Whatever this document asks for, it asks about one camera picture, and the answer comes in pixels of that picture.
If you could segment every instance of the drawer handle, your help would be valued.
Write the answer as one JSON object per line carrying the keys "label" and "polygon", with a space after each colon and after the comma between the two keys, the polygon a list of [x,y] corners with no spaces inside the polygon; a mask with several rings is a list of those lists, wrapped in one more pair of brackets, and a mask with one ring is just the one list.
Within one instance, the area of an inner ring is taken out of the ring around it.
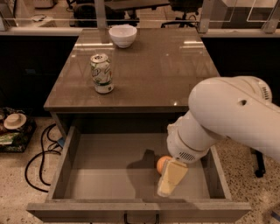
{"label": "drawer handle", "polygon": [[[124,223],[125,224],[132,224],[132,223],[128,222],[128,214],[127,213],[124,214],[123,218],[124,218]],[[156,213],[156,222],[155,222],[155,224],[159,224],[159,213]]]}

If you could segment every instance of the ball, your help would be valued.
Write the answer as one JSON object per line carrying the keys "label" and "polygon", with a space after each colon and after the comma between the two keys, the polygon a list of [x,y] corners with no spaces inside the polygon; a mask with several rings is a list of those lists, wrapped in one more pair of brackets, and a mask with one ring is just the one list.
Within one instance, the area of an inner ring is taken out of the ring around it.
{"label": "ball", "polygon": [[165,160],[171,160],[170,156],[163,156],[157,161],[157,171],[159,174],[162,174],[162,170],[164,168]]}

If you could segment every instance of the power cord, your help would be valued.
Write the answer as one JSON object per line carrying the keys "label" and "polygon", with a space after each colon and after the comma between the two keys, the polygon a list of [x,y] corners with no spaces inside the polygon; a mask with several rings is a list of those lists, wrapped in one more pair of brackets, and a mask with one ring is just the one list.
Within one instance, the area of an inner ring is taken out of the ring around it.
{"label": "power cord", "polygon": [[[32,184],[32,183],[30,182],[30,180],[28,179],[27,173],[28,173],[28,169],[29,169],[30,165],[32,164],[32,162],[33,162],[36,158],[42,157],[41,164],[40,164],[40,168],[39,168],[39,174],[38,174],[38,175],[39,175],[40,181],[41,181],[45,186],[50,186],[50,185],[51,185],[51,184],[46,183],[46,182],[43,180],[43,169],[44,169],[45,155],[46,155],[46,154],[57,154],[57,155],[61,155],[60,151],[55,150],[55,149],[57,149],[57,148],[61,148],[61,149],[62,149],[62,147],[58,144],[58,141],[53,140],[53,139],[50,138],[50,132],[51,132],[51,130],[53,129],[53,127],[55,127],[55,125],[56,125],[55,123],[54,123],[54,124],[51,124],[50,126],[46,127],[46,128],[44,129],[44,131],[42,132],[41,139],[40,139],[42,151],[41,151],[39,154],[35,155],[35,156],[28,162],[27,166],[25,167],[25,172],[24,172],[24,177],[25,177],[25,180],[26,180],[26,182],[28,183],[28,185],[31,186],[32,188],[38,190],[38,191],[43,192],[43,193],[48,193],[48,191],[45,190],[45,189],[42,189],[42,188],[40,188],[40,187],[37,187],[37,186],[35,186],[34,184]],[[48,139],[50,142],[52,142],[52,143],[47,147],[47,150],[44,149],[44,141],[43,141],[43,140],[44,140],[44,135],[45,135],[45,133],[46,133],[47,139]]]}

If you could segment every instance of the drawer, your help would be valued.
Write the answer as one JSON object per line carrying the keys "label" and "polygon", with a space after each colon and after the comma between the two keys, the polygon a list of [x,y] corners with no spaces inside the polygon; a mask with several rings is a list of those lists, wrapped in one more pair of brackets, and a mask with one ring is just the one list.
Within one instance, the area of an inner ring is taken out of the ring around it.
{"label": "drawer", "polygon": [[155,167],[168,154],[165,129],[105,124],[101,133],[71,126],[47,199],[30,203],[29,213],[45,222],[235,222],[250,210],[232,201],[215,147],[162,198]]}

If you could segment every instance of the can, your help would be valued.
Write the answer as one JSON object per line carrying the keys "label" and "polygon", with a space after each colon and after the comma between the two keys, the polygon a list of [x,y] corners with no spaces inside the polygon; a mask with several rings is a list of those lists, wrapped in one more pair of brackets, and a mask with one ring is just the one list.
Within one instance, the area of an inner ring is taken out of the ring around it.
{"label": "can", "polygon": [[97,93],[106,94],[114,89],[109,57],[105,53],[91,56],[92,78]]}

